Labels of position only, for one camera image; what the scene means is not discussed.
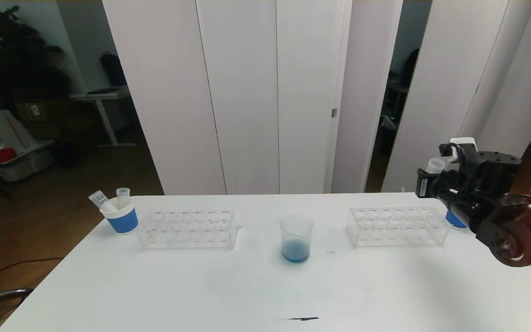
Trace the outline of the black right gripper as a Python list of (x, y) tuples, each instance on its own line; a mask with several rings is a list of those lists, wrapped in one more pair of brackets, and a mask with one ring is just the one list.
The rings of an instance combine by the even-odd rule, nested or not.
[(451, 190), (459, 190), (458, 172), (429, 173), (418, 168), (417, 175), (415, 195), (418, 198), (440, 198)]

